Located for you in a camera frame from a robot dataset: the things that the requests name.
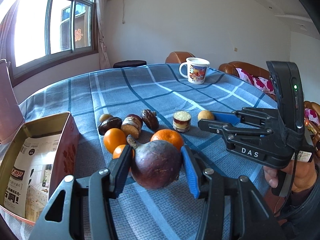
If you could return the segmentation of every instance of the small round orange fruit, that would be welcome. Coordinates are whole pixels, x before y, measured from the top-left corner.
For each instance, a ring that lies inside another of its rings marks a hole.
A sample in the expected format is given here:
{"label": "small round orange fruit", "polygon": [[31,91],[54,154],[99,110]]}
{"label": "small round orange fruit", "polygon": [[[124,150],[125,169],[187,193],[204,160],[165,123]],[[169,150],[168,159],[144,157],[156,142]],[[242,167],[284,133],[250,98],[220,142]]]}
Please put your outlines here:
{"label": "small round orange fruit", "polygon": [[113,159],[117,159],[120,157],[123,149],[125,148],[126,144],[122,144],[122,145],[119,145],[114,151],[113,151],[113,155],[112,155],[112,158]]}
{"label": "small round orange fruit", "polygon": [[172,143],[180,152],[181,147],[184,145],[184,141],[182,136],[170,129],[162,129],[156,132],[150,139],[150,141],[155,141],[155,140],[164,140],[167,142]]}
{"label": "small round orange fruit", "polygon": [[103,144],[112,154],[113,151],[122,144],[127,144],[127,138],[124,132],[118,128],[111,128],[103,137]]}

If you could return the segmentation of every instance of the tablecloth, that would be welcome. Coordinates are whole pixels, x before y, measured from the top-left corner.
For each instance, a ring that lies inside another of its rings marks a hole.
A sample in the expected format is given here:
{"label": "tablecloth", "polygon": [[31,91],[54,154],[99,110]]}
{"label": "tablecloth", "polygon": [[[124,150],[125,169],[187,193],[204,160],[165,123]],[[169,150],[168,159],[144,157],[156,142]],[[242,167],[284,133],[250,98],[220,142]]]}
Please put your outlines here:
{"label": "tablecloth", "polygon": [[[246,175],[265,194],[268,185],[261,165],[228,153],[220,135],[199,130],[197,115],[201,110],[231,112],[242,107],[276,108],[276,102],[239,78],[208,69],[203,85],[194,85],[179,74],[177,64],[156,64],[135,68],[103,70],[72,77],[50,85],[20,104],[26,121],[70,111],[81,133],[76,155],[75,177],[90,176],[108,166],[112,155],[98,134],[99,117],[110,113],[122,119],[149,108],[156,111],[160,128],[172,128],[175,111],[191,116],[191,129],[182,134],[206,164],[220,174],[237,178]],[[152,132],[144,125],[139,141],[149,141]],[[8,144],[0,146],[2,160]],[[149,191],[132,178],[123,193],[110,200],[119,240],[193,240],[198,230],[203,200],[189,193],[183,169],[177,182],[164,189]],[[230,221],[226,201],[224,237]],[[32,227],[1,211],[5,221],[22,240]],[[84,207],[84,231],[90,239],[88,208]]]}

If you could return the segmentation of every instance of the blue gripper pad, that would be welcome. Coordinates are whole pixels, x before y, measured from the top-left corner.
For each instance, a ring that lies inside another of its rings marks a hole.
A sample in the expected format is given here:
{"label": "blue gripper pad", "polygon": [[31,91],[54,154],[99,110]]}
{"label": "blue gripper pad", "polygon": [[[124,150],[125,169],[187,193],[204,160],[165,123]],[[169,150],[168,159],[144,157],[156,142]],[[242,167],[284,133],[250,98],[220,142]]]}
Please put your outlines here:
{"label": "blue gripper pad", "polygon": [[189,191],[193,194],[194,198],[198,198],[200,195],[201,170],[188,146],[183,146],[181,148],[181,153],[182,164],[186,171]]}
{"label": "blue gripper pad", "polygon": [[212,113],[215,121],[231,123],[233,126],[240,123],[240,118],[238,118],[235,114],[214,111],[212,111]]}

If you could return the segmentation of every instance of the mug handle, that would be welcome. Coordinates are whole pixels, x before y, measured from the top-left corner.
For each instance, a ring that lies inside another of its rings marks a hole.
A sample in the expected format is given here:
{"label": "mug handle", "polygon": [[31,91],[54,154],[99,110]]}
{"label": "mug handle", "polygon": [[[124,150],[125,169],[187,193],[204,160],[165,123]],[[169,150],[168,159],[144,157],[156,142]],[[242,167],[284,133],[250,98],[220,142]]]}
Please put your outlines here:
{"label": "mug handle", "polygon": [[181,76],[183,76],[183,77],[185,77],[185,78],[188,78],[188,76],[187,76],[187,75],[182,74],[181,69],[182,69],[182,67],[183,67],[184,65],[187,65],[187,64],[188,64],[187,62],[182,63],[182,64],[180,65],[180,67],[179,67],[180,75],[181,75]]}

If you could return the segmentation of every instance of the window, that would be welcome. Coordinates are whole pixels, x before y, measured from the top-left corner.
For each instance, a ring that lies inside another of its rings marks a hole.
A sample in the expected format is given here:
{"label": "window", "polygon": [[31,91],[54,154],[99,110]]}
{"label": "window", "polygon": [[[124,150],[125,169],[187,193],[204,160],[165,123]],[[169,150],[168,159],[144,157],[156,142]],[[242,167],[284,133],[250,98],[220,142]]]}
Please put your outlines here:
{"label": "window", "polygon": [[19,0],[8,44],[13,86],[58,63],[96,53],[93,0]]}

